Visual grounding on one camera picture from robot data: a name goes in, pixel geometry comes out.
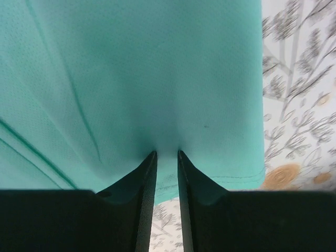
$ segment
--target folded cloth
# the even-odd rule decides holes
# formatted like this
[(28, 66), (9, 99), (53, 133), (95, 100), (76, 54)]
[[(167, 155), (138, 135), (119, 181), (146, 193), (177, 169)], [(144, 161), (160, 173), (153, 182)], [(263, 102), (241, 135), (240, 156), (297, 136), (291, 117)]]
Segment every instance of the folded cloth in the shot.
[(260, 0), (2, 0), (0, 187), (113, 184), (177, 151), (228, 189), (264, 179)]

